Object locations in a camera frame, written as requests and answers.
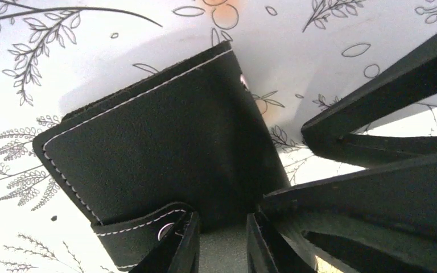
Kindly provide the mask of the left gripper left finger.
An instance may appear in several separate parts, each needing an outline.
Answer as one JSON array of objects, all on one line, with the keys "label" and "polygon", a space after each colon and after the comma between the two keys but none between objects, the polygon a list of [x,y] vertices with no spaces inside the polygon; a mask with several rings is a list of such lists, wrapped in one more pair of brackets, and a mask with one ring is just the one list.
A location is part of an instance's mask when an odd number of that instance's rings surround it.
[{"label": "left gripper left finger", "polygon": [[131,273],[192,273],[199,271],[199,214],[187,212]]}]

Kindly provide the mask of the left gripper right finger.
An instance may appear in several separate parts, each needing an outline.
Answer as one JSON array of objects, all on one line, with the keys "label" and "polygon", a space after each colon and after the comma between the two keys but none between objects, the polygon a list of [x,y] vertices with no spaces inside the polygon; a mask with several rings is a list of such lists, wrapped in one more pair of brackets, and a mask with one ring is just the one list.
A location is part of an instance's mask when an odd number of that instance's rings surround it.
[{"label": "left gripper right finger", "polygon": [[281,236],[263,213],[247,216],[248,272],[316,272]]}]

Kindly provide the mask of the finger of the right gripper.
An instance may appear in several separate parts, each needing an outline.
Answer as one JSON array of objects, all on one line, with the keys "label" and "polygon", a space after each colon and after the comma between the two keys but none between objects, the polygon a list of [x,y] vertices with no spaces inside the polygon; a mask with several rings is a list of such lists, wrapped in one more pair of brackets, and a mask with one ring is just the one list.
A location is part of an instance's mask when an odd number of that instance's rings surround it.
[{"label": "finger of the right gripper", "polygon": [[260,207],[346,272],[437,272],[437,154],[289,187]]},{"label": "finger of the right gripper", "polygon": [[437,34],[301,129],[317,156],[362,167],[437,154],[437,136],[357,135],[380,118],[437,94]]}]

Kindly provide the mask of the black card holder wallet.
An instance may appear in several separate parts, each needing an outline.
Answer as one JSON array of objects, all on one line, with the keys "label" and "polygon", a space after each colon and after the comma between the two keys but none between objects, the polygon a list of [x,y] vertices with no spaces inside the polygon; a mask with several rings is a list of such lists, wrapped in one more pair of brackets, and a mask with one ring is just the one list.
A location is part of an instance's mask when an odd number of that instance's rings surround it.
[{"label": "black card holder wallet", "polygon": [[203,231],[240,225],[290,185],[228,42],[68,113],[32,146],[122,272],[183,214]]}]

